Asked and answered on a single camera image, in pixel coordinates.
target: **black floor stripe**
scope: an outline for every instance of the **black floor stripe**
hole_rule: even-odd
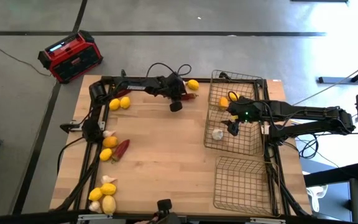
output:
[[[65,36],[69,31],[0,31],[5,36]],[[323,37],[326,32],[229,32],[229,31],[90,31],[93,36],[238,36],[238,37]]]
[[[348,0],[291,0],[296,2],[348,2]]]
[[[52,117],[53,109],[55,108],[59,90],[60,90],[60,84],[59,82],[56,82],[55,86],[52,89],[52,94],[50,95],[50,99],[44,114],[44,118],[41,121],[38,135],[35,138],[33,144],[30,161],[28,163],[19,194],[17,195],[16,202],[13,206],[12,214],[14,215],[22,213],[24,202],[27,197],[27,193],[30,189],[31,180],[34,175],[35,168],[37,167],[38,159],[41,154],[41,149],[44,144],[45,137],[47,135],[49,122]]]
[[[71,31],[0,31],[0,36],[68,36]]]
[[[78,11],[77,20],[74,23],[73,32],[78,32],[80,29],[82,17],[84,16],[86,3],[88,3],[88,0],[82,0],[80,10]]]

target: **wire basket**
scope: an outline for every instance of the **wire basket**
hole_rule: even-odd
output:
[[[263,156],[264,136],[261,134],[261,127],[264,124],[257,122],[241,123],[238,135],[232,136],[228,133],[227,126],[221,123],[221,121],[232,119],[232,116],[229,112],[219,107],[220,99],[222,97],[227,98],[229,91],[234,91],[239,96],[252,100],[259,100],[263,87],[264,80],[260,77],[220,70],[212,72],[204,133],[205,147],[251,156]],[[217,141],[212,138],[214,129],[223,131],[221,140]]]
[[[277,217],[281,213],[280,186],[269,178],[269,162],[218,157],[216,159],[214,206],[252,215]]]

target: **red portable speaker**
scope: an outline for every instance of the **red portable speaker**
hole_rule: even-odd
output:
[[[80,30],[40,51],[38,60],[65,84],[100,64],[103,57],[90,33]]]

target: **concrete floor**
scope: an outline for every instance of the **concrete floor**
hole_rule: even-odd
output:
[[[81,1],[0,0],[0,30],[71,31]],[[327,37],[161,37],[97,36],[104,62],[89,72],[145,75],[154,62],[193,67],[189,77],[209,77],[214,69],[280,79],[287,101],[295,103],[326,88],[319,76],[347,76],[358,68],[358,27],[344,3],[289,0],[122,1],[89,0],[80,29],[98,31],[277,31],[328,32]],[[0,36],[0,48],[43,70],[37,52],[59,36]],[[155,69],[154,75],[166,75]],[[24,213],[48,210],[56,181],[59,150],[67,134],[58,127],[71,120],[82,78],[60,88]],[[29,159],[55,80],[0,53],[0,215],[12,200]],[[302,105],[339,105],[354,114],[358,86],[335,86]],[[321,137],[320,153],[340,166],[358,162],[358,137]],[[323,158],[316,161],[329,164]]]

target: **white label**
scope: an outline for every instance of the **white label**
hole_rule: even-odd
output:
[[[128,86],[127,90],[144,90],[146,87],[144,86]]]

